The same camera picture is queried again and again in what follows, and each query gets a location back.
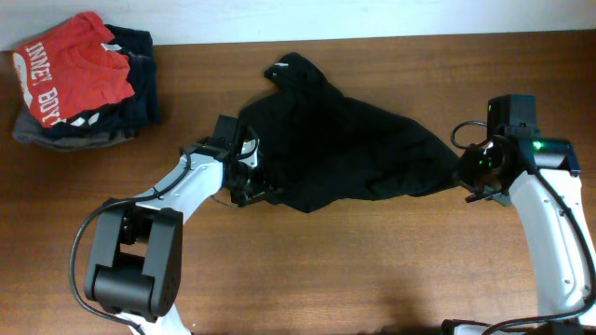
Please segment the black t-shirt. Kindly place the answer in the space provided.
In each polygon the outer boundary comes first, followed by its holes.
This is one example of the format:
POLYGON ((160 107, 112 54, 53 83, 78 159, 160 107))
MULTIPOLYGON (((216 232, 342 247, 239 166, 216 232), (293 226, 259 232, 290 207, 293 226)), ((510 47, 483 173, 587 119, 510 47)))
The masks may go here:
POLYGON ((310 213, 343 200, 452 189, 457 155, 415 120, 345 96, 292 52, 264 71, 277 91, 239 117, 260 139, 267 200, 310 213))

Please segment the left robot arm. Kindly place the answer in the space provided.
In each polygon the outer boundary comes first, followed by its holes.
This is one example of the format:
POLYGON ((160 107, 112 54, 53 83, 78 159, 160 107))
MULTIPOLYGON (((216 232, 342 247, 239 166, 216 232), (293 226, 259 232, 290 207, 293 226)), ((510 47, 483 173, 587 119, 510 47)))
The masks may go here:
POLYGON ((235 118, 180 152, 173 170, 142 194, 109 199, 83 221, 79 242, 95 227, 83 286, 70 283, 86 311, 134 334, 187 334, 175 306, 182 278, 183 226, 208 198, 226 188, 244 207, 265 193, 257 184, 260 139, 235 118))

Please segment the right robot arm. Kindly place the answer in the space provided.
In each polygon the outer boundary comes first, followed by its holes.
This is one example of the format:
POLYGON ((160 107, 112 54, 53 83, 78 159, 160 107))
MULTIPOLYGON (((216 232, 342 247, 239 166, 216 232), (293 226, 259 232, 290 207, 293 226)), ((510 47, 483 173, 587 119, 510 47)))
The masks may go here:
POLYGON ((493 135, 465 147, 456 178, 468 202, 516 208, 535 274, 537 314, 494 325, 446 320, 444 334, 592 334, 595 248, 570 141, 493 135))

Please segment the navy folded garment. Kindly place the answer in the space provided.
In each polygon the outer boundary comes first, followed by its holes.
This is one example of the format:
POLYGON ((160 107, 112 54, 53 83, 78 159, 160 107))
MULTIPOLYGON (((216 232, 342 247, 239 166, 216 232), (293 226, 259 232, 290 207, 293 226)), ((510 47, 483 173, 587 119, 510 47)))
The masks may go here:
POLYGON ((129 58, 127 81, 132 86, 134 95, 117 104, 106 104, 96 110, 84 111, 72 121, 44 128, 44 135, 64 138, 122 131, 131 136, 142 127, 161 123, 152 36, 146 31, 111 24, 106 28, 115 36, 110 43, 120 46, 119 53, 129 58))

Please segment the red folded printed t-shirt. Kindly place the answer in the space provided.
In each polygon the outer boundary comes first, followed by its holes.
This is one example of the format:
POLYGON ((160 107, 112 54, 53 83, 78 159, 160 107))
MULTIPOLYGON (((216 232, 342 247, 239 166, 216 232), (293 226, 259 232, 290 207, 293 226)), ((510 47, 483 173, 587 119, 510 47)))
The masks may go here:
POLYGON ((42 127, 134 95, 114 39, 96 13, 83 12, 13 53, 24 102, 42 127))

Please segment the grey folded garment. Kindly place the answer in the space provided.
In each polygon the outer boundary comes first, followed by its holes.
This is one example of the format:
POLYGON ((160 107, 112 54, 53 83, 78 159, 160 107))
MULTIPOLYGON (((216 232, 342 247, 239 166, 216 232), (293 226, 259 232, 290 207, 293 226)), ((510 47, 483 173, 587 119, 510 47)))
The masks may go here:
POLYGON ((43 134, 41 125, 31 116, 29 110, 23 107, 15 121, 11 135, 15 141, 21 144, 35 144, 46 149, 66 153, 106 148, 133 141, 137 133, 135 131, 117 130, 114 132, 52 139, 43 134))

